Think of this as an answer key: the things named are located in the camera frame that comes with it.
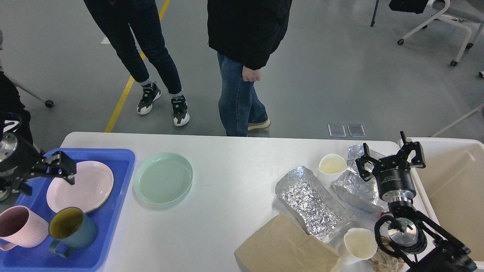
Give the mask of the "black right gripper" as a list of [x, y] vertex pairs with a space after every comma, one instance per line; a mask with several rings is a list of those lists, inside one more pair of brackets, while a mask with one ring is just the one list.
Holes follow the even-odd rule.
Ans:
[[359, 176], [364, 181], [375, 178], [378, 194], [385, 202], [408, 201], [416, 196], [411, 168], [426, 168], [422, 145], [408, 141], [400, 131], [403, 146], [395, 156], [376, 159], [370, 156], [370, 148], [363, 143], [363, 155], [355, 160]]

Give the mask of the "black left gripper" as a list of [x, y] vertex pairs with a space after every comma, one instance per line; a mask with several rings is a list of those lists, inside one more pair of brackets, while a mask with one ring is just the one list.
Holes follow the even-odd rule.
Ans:
[[43, 157], [38, 150], [21, 136], [5, 132], [1, 140], [0, 189], [31, 196], [32, 187], [26, 183], [36, 177], [62, 178], [75, 184], [76, 162], [63, 151]]

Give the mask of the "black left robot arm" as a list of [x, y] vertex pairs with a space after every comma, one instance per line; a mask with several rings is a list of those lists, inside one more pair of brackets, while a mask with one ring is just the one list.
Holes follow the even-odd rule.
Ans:
[[74, 185], [77, 173], [76, 162], [66, 153], [56, 151], [45, 157], [31, 143], [17, 134], [22, 117], [15, 113], [1, 113], [3, 122], [0, 147], [1, 195], [24, 193], [31, 196], [32, 187], [26, 181], [36, 177], [63, 178]]

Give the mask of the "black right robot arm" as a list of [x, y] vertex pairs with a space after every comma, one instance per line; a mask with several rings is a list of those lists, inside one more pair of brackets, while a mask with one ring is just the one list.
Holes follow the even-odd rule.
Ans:
[[403, 260], [410, 272], [475, 271], [470, 248], [413, 206], [417, 193], [410, 169], [425, 168], [425, 157], [419, 142], [400, 135], [403, 145], [396, 154], [376, 159], [363, 143], [364, 153], [355, 160], [359, 176], [376, 180], [378, 196], [389, 208], [374, 226], [377, 246]]

